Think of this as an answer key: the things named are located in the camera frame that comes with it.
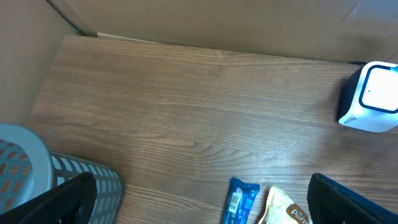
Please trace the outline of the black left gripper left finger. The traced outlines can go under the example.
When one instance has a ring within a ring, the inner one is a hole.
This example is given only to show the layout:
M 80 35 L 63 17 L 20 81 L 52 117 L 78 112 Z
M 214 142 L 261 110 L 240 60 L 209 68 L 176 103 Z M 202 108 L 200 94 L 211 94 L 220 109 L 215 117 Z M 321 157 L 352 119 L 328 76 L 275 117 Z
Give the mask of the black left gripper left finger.
M 96 194 L 94 175 L 84 172 L 1 214 L 1 223 L 87 224 L 94 209 Z

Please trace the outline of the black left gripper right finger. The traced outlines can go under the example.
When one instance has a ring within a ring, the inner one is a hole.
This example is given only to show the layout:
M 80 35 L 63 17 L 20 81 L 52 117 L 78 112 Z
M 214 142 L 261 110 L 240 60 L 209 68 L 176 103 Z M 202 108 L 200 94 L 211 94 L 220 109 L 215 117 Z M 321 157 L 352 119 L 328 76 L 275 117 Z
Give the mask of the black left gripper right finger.
M 314 224 L 397 224 L 397 214 L 320 173 L 310 179 L 307 202 Z

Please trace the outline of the beige brown snack bag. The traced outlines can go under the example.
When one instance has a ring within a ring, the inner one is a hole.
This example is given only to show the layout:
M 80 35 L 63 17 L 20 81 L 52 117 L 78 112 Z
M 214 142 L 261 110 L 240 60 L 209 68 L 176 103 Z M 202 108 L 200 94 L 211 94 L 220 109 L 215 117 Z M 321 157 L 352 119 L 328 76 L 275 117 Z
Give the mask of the beige brown snack bag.
M 312 219 L 280 188 L 272 186 L 258 224 L 312 224 Z

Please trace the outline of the blue snack bar wrapper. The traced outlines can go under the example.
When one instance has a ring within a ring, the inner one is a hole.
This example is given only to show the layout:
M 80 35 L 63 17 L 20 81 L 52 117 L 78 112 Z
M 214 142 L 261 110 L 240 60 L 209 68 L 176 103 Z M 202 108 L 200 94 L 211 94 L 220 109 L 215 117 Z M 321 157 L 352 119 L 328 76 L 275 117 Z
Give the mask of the blue snack bar wrapper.
M 259 184 L 244 183 L 232 177 L 222 224 L 246 224 L 260 189 Z

